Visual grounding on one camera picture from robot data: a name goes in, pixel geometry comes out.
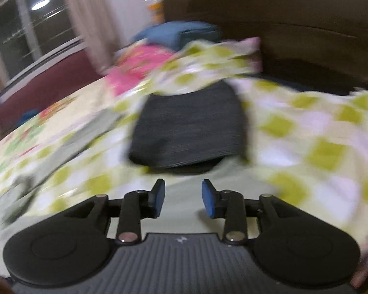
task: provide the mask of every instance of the window frame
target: window frame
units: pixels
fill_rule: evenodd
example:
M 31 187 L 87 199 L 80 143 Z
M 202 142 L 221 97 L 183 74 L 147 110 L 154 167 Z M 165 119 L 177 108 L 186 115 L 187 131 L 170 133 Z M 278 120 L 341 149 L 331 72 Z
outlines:
M 8 1 L 9 0 L 0 0 L 0 7 Z M 28 72 L 32 73 L 36 66 L 40 66 L 42 62 L 46 61 L 48 58 L 51 58 L 56 53 L 60 53 L 60 51 L 62 51 L 65 48 L 68 48 L 68 46 L 72 44 L 76 46 L 78 45 L 77 42 L 83 40 L 82 36 L 77 36 L 74 39 L 58 46 L 57 48 L 50 51 L 49 53 L 46 53 L 45 55 L 43 55 L 41 52 L 40 46 L 38 44 L 37 35 L 32 26 L 30 12 L 28 10 L 26 0 L 16 0 L 16 4 L 18 7 L 20 19 L 22 21 L 22 26 L 24 27 L 26 31 L 27 43 L 29 47 L 32 49 L 31 53 L 32 53 L 34 62 L 28 67 L 26 67 L 25 69 L 23 69 L 22 71 L 20 71 L 18 74 L 16 74 L 13 78 L 10 78 L 7 72 L 7 68 L 5 67 L 1 52 L 0 52 L 0 79 L 1 79 L 3 88 L 9 87 L 12 83 L 14 83 L 21 76 L 27 74 Z

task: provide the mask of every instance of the black garment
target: black garment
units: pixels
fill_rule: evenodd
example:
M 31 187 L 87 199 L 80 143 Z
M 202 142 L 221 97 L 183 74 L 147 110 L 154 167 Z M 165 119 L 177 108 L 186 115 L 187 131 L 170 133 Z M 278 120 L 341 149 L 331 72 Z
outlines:
M 246 117 L 223 80 L 199 91 L 149 96 L 129 158 L 157 171 L 203 173 L 223 157 L 244 155 Z

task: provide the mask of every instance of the beige curtain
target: beige curtain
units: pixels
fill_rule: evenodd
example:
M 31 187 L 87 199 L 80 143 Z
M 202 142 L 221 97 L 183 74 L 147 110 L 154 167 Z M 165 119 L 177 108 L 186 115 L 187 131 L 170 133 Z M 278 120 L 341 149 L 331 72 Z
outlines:
M 85 40 L 86 52 L 98 73 L 105 75 L 119 49 L 117 28 L 105 0 L 65 0 L 75 31 Z

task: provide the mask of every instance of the bed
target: bed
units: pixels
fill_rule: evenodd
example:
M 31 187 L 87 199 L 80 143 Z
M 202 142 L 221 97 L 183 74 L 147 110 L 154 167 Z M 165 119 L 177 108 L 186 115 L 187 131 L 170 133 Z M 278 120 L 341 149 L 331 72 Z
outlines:
M 195 41 L 132 90 L 115 97 L 107 79 L 101 79 L 60 101 L 52 109 L 54 114 L 42 112 L 6 137 L 0 143 L 0 193 L 17 175 L 32 172 L 101 109 L 109 107 L 124 116 L 112 131 L 47 180 L 17 225 L 0 231 L 0 274 L 7 274 L 1 259 L 5 239 L 22 227 L 95 194 L 121 198 L 129 191 L 150 189 L 160 175 L 130 163 L 126 156 L 148 94 L 188 93 L 225 78 L 252 122 L 249 163 L 226 160 L 207 176 L 220 186 L 240 187 L 247 198 L 274 193 L 348 231 L 365 258 L 354 280 L 359 285 L 368 269 L 368 91 L 349 92 L 356 86 L 368 89 L 368 41 L 364 41 L 368 23 L 363 20 L 358 26 L 352 22 L 349 31 L 349 26 L 342 25 L 346 20 L 339 4 L 332 4 L 335 10 L 328 9 L 340 20 L 339 26 L 332 21 L 326 23 L 330 26 L 317 24 L 318 17 L 307 19 L 310 12 L 298 7 L 282 21 L 279 17 L 291 4 L 289 0 L 273 1 L 276 9 L 267 12 L 271 7 L 267 0 L 165 0 L 168 21 L 209 21 L 218 24 L 228 39 L 260 36 L 262 75 L 254 76 L 256 70 L 243 62 L 243 54 L 226 44 Z M 295 5 L 315 13 L 314 9 L 324 8 L 319 1 Z M 357 6 L 357 12 L 362 11 L 364 19 L 368 0 L 359 5 L 362 8 Z M 354 32 L 363 31 L 366 35 L 354 38 Z M 351 50 L 356 47 L 358 54 L 353 56 Z M 192 70 L 191 78 L 186 73 L 188 63 L 201 63 L 200 69 Z M 163 178 L 167 182 L 166 205 L 159 220 L 142 222 L 143 233 L 221 232 L 221 222 L 211 221 L 202 211 L 200 182 L 204 176 L 164 174 Z M 109 236 L 114 236 L 116 223 Z M 257 234 L 253 222 L 249 230 L 250 235 Z

